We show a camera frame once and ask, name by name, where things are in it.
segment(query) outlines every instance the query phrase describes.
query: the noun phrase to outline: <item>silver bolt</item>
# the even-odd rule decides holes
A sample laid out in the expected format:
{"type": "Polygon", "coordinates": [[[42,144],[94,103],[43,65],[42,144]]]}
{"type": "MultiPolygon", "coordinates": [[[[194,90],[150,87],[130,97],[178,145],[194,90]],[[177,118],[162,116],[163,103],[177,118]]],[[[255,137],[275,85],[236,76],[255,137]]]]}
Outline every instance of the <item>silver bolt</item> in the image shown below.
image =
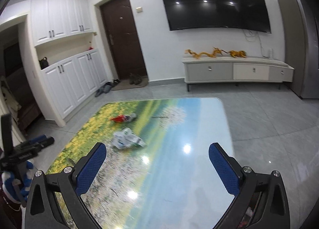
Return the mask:
{"type": "Polygon", "coordinates": [[[243,167],[245,173],[251,173],[252,169],[249,166],[243,167]]]}
{"type": "Polygon", "coordinates": [[[64,173],[70,173],[72,171],[72,167],[68,166],[64,168],[64,173]]]}
{"type": "Polygon", "coordinates": [[[36,177],[40,177],[41,175],[42,175],[42,171],[36,171],[36,172],[35,172],[35,176],[36,176],[36,177]]]}
{"type": "Polygon", "coordinates": [[[279,177],[280,176],[280,172],[279,171],[273,171],[272,172],[276,177],[279,177]]]}

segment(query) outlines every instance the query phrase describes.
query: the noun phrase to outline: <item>light switch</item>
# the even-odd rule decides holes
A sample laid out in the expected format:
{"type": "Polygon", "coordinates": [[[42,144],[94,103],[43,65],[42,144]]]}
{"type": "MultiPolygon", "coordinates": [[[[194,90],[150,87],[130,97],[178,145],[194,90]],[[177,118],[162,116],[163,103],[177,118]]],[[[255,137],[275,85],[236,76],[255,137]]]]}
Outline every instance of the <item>light switch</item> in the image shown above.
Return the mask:
{"type": "Polygon", "coordinates": [[[137,7],[137,8],[136,8],[136,12],[137,12],[137,13],[143,12],[143,8],[142,8],[142,7],[137,7]]]}

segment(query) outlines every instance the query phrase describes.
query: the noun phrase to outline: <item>tv stand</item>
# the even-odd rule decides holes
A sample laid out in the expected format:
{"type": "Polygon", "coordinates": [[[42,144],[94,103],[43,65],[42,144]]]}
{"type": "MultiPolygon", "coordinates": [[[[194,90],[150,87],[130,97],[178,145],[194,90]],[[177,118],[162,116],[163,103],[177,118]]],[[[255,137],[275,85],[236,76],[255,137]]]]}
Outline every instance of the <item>tv stand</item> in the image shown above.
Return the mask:
{"type": "Polygon", "coordinates": [[[292,82],[294,69],[286,63],[260,57],[184,57],[185,83],[292,82]]]}

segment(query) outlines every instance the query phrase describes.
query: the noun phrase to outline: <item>blue and white glove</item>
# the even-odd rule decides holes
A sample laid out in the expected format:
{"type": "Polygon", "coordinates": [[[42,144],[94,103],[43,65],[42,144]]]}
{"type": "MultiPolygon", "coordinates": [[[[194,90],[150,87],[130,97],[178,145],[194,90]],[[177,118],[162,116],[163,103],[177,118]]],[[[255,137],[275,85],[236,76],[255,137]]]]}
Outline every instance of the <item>blue and white glove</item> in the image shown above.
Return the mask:
{"type": "MultiPolygon", "coordinates": [[[[33,164],[29,161],[27,161],[27,173],[25,174],[23,178],[23,188],[21,189],[21,195],[24,197],[24,199],[27,201],[29,190],[32,182],[32,169],[33,164]]],[[[10,199],[13,203],[20,204],[20,200],[17,196],[17,194],[14,191],[12,182],[15,179],[14,174],[12,172],[3,172],[1,175],[2,178],[2,189],[5,195],[8,199],[10,199]]]]}

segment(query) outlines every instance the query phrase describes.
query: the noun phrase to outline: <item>brown mat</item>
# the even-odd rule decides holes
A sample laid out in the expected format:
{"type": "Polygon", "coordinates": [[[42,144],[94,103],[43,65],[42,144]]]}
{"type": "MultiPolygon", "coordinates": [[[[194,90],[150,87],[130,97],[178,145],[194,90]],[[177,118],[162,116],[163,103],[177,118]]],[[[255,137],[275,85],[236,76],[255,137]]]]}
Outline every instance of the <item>brown mat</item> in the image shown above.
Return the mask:
{"type": "Polygon", "coordinates": [[[133,89],[133,88],[142,88],[148,85],[148,78],[142,78],[142,82],[138,85],[130,84],[130,80],[122,80],[118,85],[112,88],[112,91],[119,91],[119,90],[126,90],[126,89],[133,89]]]}

